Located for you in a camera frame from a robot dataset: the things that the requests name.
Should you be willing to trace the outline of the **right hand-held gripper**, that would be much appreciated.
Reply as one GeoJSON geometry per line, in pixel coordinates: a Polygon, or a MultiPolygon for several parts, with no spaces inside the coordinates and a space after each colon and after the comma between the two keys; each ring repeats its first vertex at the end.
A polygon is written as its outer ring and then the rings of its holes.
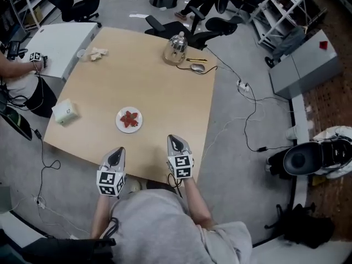
{"type": "Polygon", "coordinates": [[[186,140],[177,135],[168,135],[168,168],[175,179],[185,179],[193,176],[194,159],[186,140]],[[175,156],[177,153],[188,153],[175,156]]]}

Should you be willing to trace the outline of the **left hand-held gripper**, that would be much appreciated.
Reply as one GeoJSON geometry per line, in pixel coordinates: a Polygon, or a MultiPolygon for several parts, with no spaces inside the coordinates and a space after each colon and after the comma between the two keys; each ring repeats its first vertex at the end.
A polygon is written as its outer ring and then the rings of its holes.
{"type": "Polygon", "coordinates": [[[100,195],[119,196],[125,185],[124,168],[124,147],[115,148],[103,157],[96,173],[96,185],[100,195]]]}

